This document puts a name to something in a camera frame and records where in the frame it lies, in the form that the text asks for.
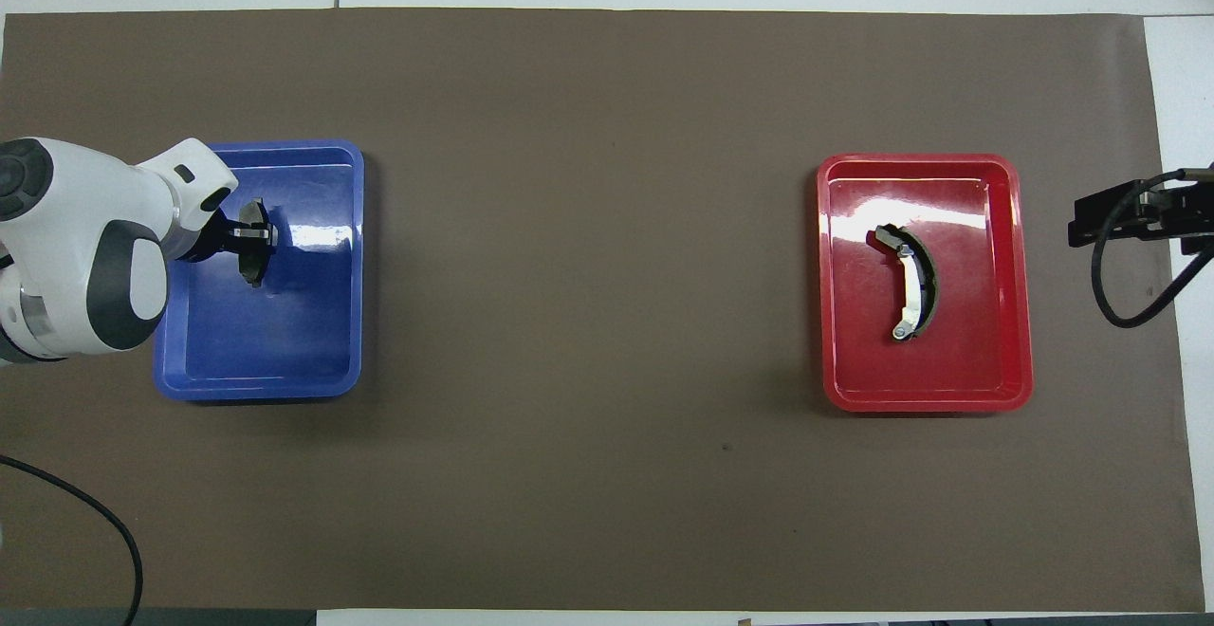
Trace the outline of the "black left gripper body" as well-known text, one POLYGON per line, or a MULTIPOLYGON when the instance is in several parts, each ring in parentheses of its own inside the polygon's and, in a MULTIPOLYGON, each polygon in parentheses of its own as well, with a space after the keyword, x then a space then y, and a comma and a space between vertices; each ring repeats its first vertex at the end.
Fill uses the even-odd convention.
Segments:
POLYGON ((186 229, 182 245, 176 250, 175 258, 182 262, 202 262, 212 258, 219 251, 234 251, 236 231, 244 227, 238 220, 229 220, 221 204, 229 197, 231 188, 220 188, 205 195, 195 210, 191 210, 191 220, 198 227, 186 229))

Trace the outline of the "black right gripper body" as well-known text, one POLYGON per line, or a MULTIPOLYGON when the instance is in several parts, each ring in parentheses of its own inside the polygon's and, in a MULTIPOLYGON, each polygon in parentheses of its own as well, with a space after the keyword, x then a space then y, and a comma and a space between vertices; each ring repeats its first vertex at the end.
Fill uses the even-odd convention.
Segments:
POLYGON ((1192 257, 1213 246, 1213 169, 1178 169, 1148 184, 1153 220, 1144 241, 1179 240, 1192 257))

